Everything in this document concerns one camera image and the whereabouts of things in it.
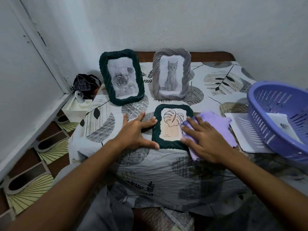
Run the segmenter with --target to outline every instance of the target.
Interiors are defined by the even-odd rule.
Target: right hand
[[[199,157],[211,163],[225,164],[226,160],[239,153],[227,143],[224,137],[210,123],[204,122],[198,115],[196,119],[198,123],[187,117],[187,121],[194,130],[187,126],[181,126],[181,128],[186,134],[198,140],[199,144],[187,138],[181,138],[181,142],[194,150]]]

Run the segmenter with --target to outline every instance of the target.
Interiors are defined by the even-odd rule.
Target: dark green picture frame
[[[128,57],[133,60],[133,67],[136,72],[136,82],[139,88],[139,92],[137,96],[130,96],[125,99],[118,99],[116,98],[116,93],[114,91],[114,88],[111,83],[111,76],[107,67],[108,61],[110,59],[117,59],[117,58],[122,58],[122,57]],[[108,93],[110,102],[122,106],[128,103],[132,102],[137,102],[140,101],[143,96],[144,96],[144,84],[143,84],[143,79],[142,79],[142,74],[141,74],[141,69],[140,69],[140,64],[139,64],[139,59],[137,57],[137,54],[131,50],[131,49],[124,49],[122,51],[115,51],[115,52],[104,52],[99,59],[99,68],[102,73],[102,76],[104,78],[104,83],[106,86],[106,91]]]
[[[193,110],[188,105],[184,105],[184,104],[181,104],[181,105],[161,104],[161,105],[157,106],[155,111],[154,111],[154,116],[157,119],[157,124],[153,127],[152,141],[157,142],[161,149],[173,148],[173,149],[180,149],[180,150],[187,151],[188,147],[185,144],[182,144],[181,141],[179,141],[179,140],[167,141],[167,140],[163,140],[159,137],[160,132],[161,132],[160,122],[162,120],[161,111],[164,108],[183,109],[183,110],[186,110],[186,116],[193,117]]]

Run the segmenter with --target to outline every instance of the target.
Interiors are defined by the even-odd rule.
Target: patterned floor
[[[0,231],[47,192],[59,171],[69,164],[67,141],[77,125],[60,111],[0,182]],[[194,230],[194,218],[188,213],[145,208],[134,209],[134,214],[134,230]]]

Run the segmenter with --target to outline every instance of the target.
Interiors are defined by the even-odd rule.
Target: bed sheet
[[[152,62],[140,66],[145,88],[142,100],[116,106],[109,101],[102,84],[89,112],[68,141],[70,162],[82,162],[114,138],[122,127],[123,113],[132,120],[145,111],[143,121],[147,121],[162,103],[189,105],[194,114],[247,112],[246,96],[255,80],[235,61],[192,62],[189,91],[183,101],[156,100],[152,93]],[[151,140],[152,130],[144,130],[142,135]],[[276,176],[307,183],[307,167],[303,165],[277,154],[243,154]],[[104,183],[130,207],[164,206],[205,216],[228,214],[253,194],[224,166],[193,162],[186,151],[177,149],[125,151],[111,166]]]

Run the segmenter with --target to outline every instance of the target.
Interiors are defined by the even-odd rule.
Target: left hand
[[[141,135],[141,129],[149,128],[154,126],[157,123],[156,117],[152,117],[152,119],[141,122],[145,115],[145,112],[142,112],[135,120],[128,122],[126,113],[123,114],[123,127],[118,133],[118,135],[114,138],[116,143],[123,144],[125,149],[136,149],[138,147],[149,147],[159,149],[159,144],[146,140]]]

